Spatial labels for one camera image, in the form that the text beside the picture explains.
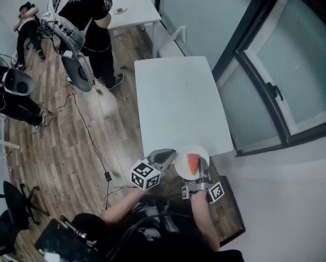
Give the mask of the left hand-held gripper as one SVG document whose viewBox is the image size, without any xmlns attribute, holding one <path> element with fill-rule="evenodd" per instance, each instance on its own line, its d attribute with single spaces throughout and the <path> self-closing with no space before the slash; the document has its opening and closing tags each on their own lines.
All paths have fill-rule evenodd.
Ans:
<svg viewBox="0 0 326 262">
<path fill-rule="evenodd" d="M 176 150 L 164 148 L 152 151 L 143 160 L 138 160 L 130 169 L 130 182 L 143 191 L 159 185 L 165 171 L 176 157 Z"/>
</svg>

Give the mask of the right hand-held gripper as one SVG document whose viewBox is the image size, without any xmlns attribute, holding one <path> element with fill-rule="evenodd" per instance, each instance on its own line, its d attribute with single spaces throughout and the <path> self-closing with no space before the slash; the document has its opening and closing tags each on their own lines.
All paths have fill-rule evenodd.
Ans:
<svg viewBox="0 0 326 262">
<path fill-rule="evenodd" d="M 215 203 L 224 196 L 224 190 L 220 182 L 212 183 L 210 176 L 210 168 L 206 168 L 206 160 L 203 157 L 198 161 L 199 182 L 189 182 L 186 186 L 182 187 L 182 199 L 187 200 L 192 194 L 204 190 L 207 192 L 206 199 L 209 204 Z"/>
</svg>

